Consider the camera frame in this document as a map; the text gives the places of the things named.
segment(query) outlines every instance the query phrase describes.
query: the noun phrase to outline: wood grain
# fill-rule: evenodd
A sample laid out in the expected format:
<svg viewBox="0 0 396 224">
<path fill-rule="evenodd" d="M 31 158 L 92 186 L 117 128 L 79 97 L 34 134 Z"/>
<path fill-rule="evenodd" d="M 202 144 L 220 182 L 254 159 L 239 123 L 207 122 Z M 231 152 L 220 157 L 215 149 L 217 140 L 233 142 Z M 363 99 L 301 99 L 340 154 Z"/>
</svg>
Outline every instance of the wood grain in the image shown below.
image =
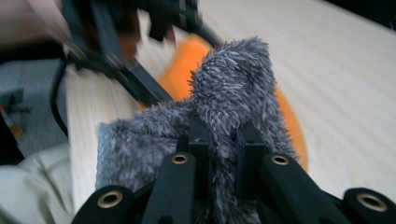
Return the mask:
<svg viewBox="0 0 396 224">
<path fill-rule="evenodd" d="M 200 9 L 223 40 L 257 35 L 269 44 L 321 188 L 342 197 L 366 187 L 396 202 L 394 32 L 322 1 L 201 0 Z M 146 32 L 147 16 L 139 16 Z M 173 47 L 143 37 L 138 60 L 158 75 Z M 94 191 L 97 124 L 131 118 L 137 107 L 119 84 L 90 71 L 67 75 L 67 106 L 77 211 Z"/>
</svg>

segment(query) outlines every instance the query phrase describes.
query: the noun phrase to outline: gray fur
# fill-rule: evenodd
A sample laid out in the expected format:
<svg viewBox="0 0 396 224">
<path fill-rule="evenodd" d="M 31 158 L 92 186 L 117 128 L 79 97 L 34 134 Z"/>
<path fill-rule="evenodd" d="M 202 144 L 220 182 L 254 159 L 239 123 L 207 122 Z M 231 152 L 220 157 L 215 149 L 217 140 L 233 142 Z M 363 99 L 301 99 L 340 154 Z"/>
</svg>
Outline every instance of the gray fur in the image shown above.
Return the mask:
<svg viewBox="0 0 396 224">
<path fill-rule="evenodd" d="M 102 125 L 96 187 L 115 184 L 135 191 L 153 180 L 163 158 L 175 151 L 176 140 L 188 135 L 189 117 L 197 113 L 215 143 L 210 200 L 200 203 L 197 222 L 259 223 L 255 203 L 235 197 L 232 135 L 251 122 L 274 152 L 295 157 L 274 96 L 267 45 L 254 37 L 212 49 L 192 72 L 191 85 L 192 95 L 184 101 L 155 105 L 134 119 Z"/>
</svg>

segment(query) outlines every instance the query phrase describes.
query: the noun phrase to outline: orange object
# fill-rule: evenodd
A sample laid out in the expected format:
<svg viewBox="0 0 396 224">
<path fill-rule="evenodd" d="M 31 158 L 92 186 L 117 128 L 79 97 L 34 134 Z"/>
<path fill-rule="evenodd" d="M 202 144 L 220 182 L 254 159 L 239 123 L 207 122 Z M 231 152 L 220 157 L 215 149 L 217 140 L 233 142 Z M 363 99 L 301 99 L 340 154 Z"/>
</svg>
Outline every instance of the orange object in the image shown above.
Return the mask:
<svg viewBox="0 0 396 224">
<path fill-rule="evenodd" d="M 191 95 L 191 86 L 189 85 L 191 71 L 198 68 L 198 65 L 210 49 L 211 46 L 197 35 L 189 35 L 179 43 L 173 62 L 158 78 L 158 82 L 174 100 L 182 100 Z M 276 90 L 276 97 L 285 125 L 289 130 L 291 143 L 300 157 L 299 163 L 307 171 L 308 162 L 305 141 L 298 120 L 280 90 Z"/>
</svg>

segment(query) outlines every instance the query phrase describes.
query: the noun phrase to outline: beige fabric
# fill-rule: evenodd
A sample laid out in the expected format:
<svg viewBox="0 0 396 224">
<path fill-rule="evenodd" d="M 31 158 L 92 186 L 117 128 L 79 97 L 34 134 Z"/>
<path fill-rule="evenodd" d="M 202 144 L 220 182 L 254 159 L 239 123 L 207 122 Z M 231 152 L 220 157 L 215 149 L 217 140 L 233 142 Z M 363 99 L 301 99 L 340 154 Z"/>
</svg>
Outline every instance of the beige fabric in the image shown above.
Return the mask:
<svg viewBox="0 0 396 224">
<path fill-rule="evenodd" d="M 70 223 L 68 145 L 40 151 L 17 166 L 0 166 L 0 223 Z"/>
</svg>

